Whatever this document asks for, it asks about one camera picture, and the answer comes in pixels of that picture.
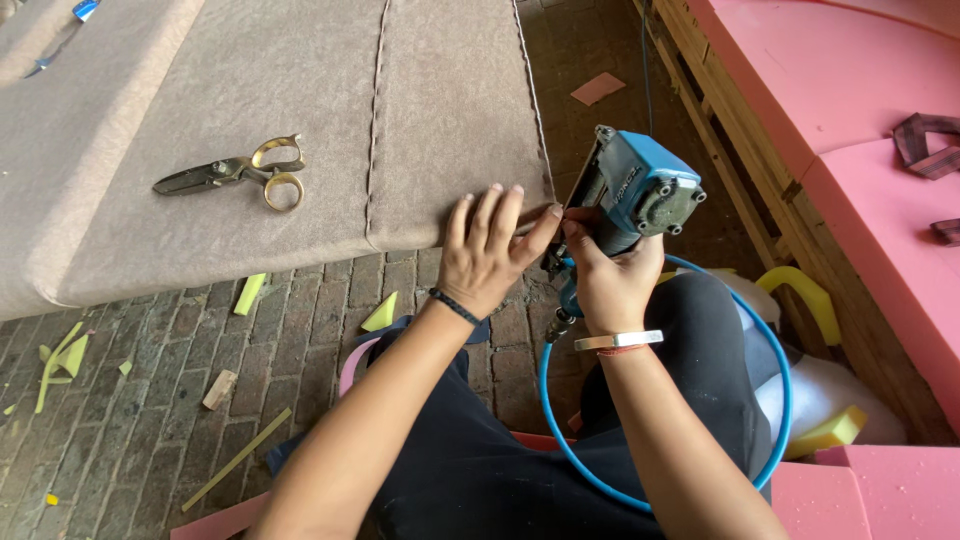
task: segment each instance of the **silver bangle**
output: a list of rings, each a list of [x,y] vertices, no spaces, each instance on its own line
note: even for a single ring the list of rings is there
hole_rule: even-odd
[[[661,341],[663,341],[663,332],[659,330],[627,331],[614,335],[598,335],[578,339],[573,342],[573,350],[589,351],[590,349],[604,349],[606,347],[630,347],[631,345],[645,345],[647,343],[660,343]]]

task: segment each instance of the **brass scissors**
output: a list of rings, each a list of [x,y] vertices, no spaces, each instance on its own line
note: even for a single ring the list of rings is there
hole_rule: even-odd
[[[300,134],[272,138],[261,144],[249,158],[241,156],[217,160],[208,165],[180,171],[154,184],[154,191],[163,195],[192,195],[249,180],[263,186],[263,198],[270,208],[281,212],[290,211],[298,207],[303,200],[303,184],[300,183],[300,179],[290,174],[306,166],[303,161],[303,151],[297,144],[299,138]],[[261,164],[263,155],[268,150],[280,146],[296,148],[297,158],[293,161]],[[282,184],[293,184],[297,188],[297,201],[287,208],[278,207],[270,200],[270,189]]]

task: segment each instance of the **scissor blade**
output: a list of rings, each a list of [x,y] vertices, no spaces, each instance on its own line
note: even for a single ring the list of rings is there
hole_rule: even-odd
[[[164,178],[154,184],[154,191],[163,195],[190,195],[216,189],[223,179],[224,175],[213,170],[211,165],[202,165]]]

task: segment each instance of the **wooden frame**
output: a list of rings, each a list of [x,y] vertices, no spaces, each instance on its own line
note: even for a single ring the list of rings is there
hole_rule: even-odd
[[[634,4],[642,13],[641,0],[634,0]],[[646,19],[647,31],[763,264],[769,269],[796,260],[810,278],[830,293],[843,345],[829,350],[816,326],[810,324],[805,308],[799,307],[791,295],[780,294],[784,311],[806,350],[814,356],[848,361],[857,376],[904,421],[911,442],[955,444],[956,434],[926,381],[803,187],[787,170],[723,63],[710,49],[689,6],[683,0],[653,0],[652,4]],[[681,61],[689,68],[692,80]],[[702,90],[702,100],[697,98],[694,86]],[[730,138],[749,179],[740,178],[734,169],[731,155],[710,124],[713,115]],[[758,209],[751,201],[745,180],[756,187],[765,209]],[[762,210],[772,215],[780,237],[767,232],[760,218]]]

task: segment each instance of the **red thread bracelet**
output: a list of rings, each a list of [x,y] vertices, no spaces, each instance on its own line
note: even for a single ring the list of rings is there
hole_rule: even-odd
[[[646,346],[646,343],[640,343],[639,345],[628,345],[626,347],[604,347],[603,349],[597,349],[597,354],[600,356],[617,356],[628,351],[642,349]]]

